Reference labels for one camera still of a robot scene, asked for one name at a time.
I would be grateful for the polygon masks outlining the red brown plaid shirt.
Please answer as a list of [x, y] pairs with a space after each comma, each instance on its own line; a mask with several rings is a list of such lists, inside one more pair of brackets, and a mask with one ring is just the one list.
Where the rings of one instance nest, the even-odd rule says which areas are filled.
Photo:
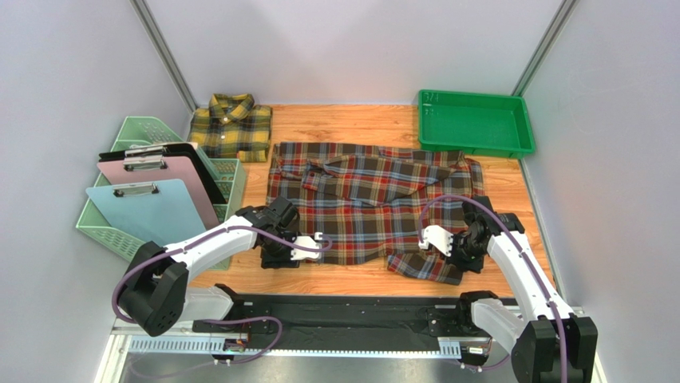
[[483, 194], [482, 168], [463, 152], [283, 142], [273, 147], [267, 200], [293, 203], [301, 234], [331, 237], [322, 263], [384, 259], [405, 277], [457, 285], [462, 272], [419, 247], [418, 227], [463, 229], [457, 196]]

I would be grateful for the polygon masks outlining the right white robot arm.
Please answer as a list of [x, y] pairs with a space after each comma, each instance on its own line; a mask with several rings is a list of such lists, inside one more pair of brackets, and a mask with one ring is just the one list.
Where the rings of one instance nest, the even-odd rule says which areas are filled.
[[599, 332], [579, 316], [549, 282], [533, 254], [524, 225], [513, 213], [496, 213], [489, 198], [462, 198], [467, 229], [453, 237], [453, 257], [489, 256], [511, 287], [520, 314], [495, 295], [468, 301], [472, 324], [508, 353], [518, 382], [589, 382]]

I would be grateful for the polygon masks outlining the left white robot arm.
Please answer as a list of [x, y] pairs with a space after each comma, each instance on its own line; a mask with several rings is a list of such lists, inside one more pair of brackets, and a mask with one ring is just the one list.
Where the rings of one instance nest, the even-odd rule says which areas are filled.
[[147, 242], [115, 286], [111, 305], [122, 321], [157, 337], [178, 322], [220, 320], [233, 306], [223, 287], [191, 288], [199, 274], [233, 255], [261, 247], [291, 256], [298, 210], [283, 197], [245, 207], [203, 234], [179, 243]]

